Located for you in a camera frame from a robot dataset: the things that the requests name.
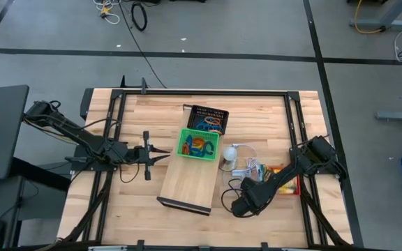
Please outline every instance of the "green basket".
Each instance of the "green basket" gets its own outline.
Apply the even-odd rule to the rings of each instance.
[[[199,137],[202,138],[205,142],[208,141],[212,142],[212,144],[214,145],[213,153],[211,155],[205,154],[204,157],[182,154],[182,145],[186,143],[186,139],[189,135],[192,136],[193,139]],[[201,130],[192,130],[188,128],[183,128],[179,136],[177,155],[187,158],[195,158],[199,160],[215,160],[216,153],[218,152],[219,141],[220,141],[220,135],[216,132],[206,132]]]

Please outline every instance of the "concrete floor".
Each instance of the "concrete floor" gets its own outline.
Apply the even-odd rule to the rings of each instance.
[[[0,12],[6,2],[0,0]],[[348,26],[355,4],[309,2],[324,57],[394,59],[397,32],[358,34]],[[393,2],[364,4],[360,17],[380,16]],[[302,0],[163,0],[147,8],[147,14],[147,30],[133,29],[145,52],[253,54],[240,59],[150,57],[169,88],[316,90],[331,131],[318,66],[311,61],[315,52]],[[151,86],[159,86],[139,56],[64,55],[80,50],[137,52],[126,25],[99,18],[91,0],[15,0],[0,23],[0,49],[24,49],[18,54],[0,53],[0,86],[27,84],[31,87],[27,106],[35,100],[60,100],[61,111],[81,125],[80,98],[85,88],[118,86],[122,75],[130,85],[145,77]],[[61,51],[44,55],[27,54],[32,53],[29,50]],[[255,59],[259,55],[297,58]],[[402,250],[402,123],[374,119],[378,110],[402,111],[402,66],[326,63],[325,70],[364,246]],[[72,154],[72,146],[22,126],[17,157],[41,165],[61,162]],[[66,167],[57,170],[66,172]],[[21,244],[54,240],[64,196],[41,188],[36,201],[23,208],[25,218],[36,217],[45,208],[51,213],[48,220],[23,224]],[[48,206],[43,209],[36,206],[44,203]]]

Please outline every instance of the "wooden table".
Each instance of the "wooden table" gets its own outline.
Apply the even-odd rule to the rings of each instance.
[[[106,117],[110,93],[111,89],[94,89],[87,123]],[[326,135],[318,93],[300,91],[299,94],[308,136]],[[148,130],[151,144],[171,151],[178,137],[183,104],[228,110],[224,144],[249,144],[258,151],[258,160],[266,165],[289,163],[290,136],[285,105],[279,97],[128,95],[120,141],[128,142],[129,147],[141,145],[142,131]],[[101,135],[103,128],[104,124],[99,123],[88,130]],[[296,125],[296,128],[300,142],[299,127]],[[252,151],[239,149],[241,165],[245,157],[253,155]],[[135,245],[137,240],[143,239],[145,245],[259,247],[261,242],[268,242],[270,247],[307,246],[299,197],[280,195],[258,217],[235,218],[221,206],[220,195],[227,187],[223,181],[227,181],[227,177],[222,171],[218,172],[210,216],[164,207],[156,197],[161,191],[167,164],[168,159],[164,159],[152,167],[151,181],[144,180],[143,167],[138,177],[127,184],[120,181],[119,172],[114,173],[103,244]],[[125,165],[122,170],[123,179],[128,180],[137,166]],[[87,210],[93,179],[93,172],[83,172],[71,184],[57,236],[67,236]],[[317,175],[316,179],[323,213],[335,230],[351,243],[339,182],[325,174]],[[233,192],[226,197],[226,205],[236,199]],[[311,211],[310,215],[314,237],[318,240]],[[96,213],[93,222],[97,222],[97,218]],[[95,228],[94,223],[90,239],[95,236]]]

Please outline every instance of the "yellow cable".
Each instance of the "yellow cable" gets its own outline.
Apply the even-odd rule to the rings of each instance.
[[[356,12],[355,12],[355,28],[357,30],[357,32],[361,33],[361,34],[374,34],[374,33],[378,33],[381,32],[382,29],[377,29],[376,31],[361,31],[358,27],[357,27],[357,13],[359,12],[359,8],[361,6],[362,0],[359,0],[359,3],[357,4],[356,7]]]

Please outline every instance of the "wooden board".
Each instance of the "wooden board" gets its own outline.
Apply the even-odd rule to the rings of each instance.
[[[185,109],[181,116],[179,132],[187,128],[191,110]],[[167,173],[158,201],[164,206],[209,215],[221,158],[223,137],[218,143],[216,159],[196,160],[177,155],[178,141],[174,142]]]
[[[299,93],[308,136],[326,135],[318,93]],[[109,97],[110,89],[94,90],[87,123],[106,116]],[[261,162],[288,164],[288,125],[283,99],[277,97],[127,96],[120,140],[128,142],[129,146],[141,144],[142,131],[149,130],[150,142],[155,147],[171,151],[177,140],[183,104],[228,110],[230,116],[224,144],[249,144],[258,151]],[[89,129],[101,134],[103,126],[99,123]],[[251,150],[239,148],[241,165],[245,157],[254,155]],[[225,181],[228,180],[227,174],[221,171],[216,177],[210,216],[162,206],[156,196],[163,186],[168,162],[168,159],[162,160],[152,167],[151,181],[144,180],[143,167],[139,176],[128,184],[120,181],[119,172],[114,173],[104,244],[135,245],[137,240],[144,239],[146,245],[257,247],[261,242],[268,242],[270,247],[306,247],[299,197],[278,196],[258,217],[234,218],[221,205],[220,195],[227,188]],[[132,178],[136,168],[123,166],[122,178],[125,181]],[[85,172],[72,183],[57,236],[67,236],[86,211],[93,179],[94,173]],[[352,242],[338,181],[331,175],[319,175],[317,183],[325,216],[346,241]],[[235,198],[233,192],[227,194],[225,204],[230,205]],[[314,218],[312,220],[317,238],[317,227]]]

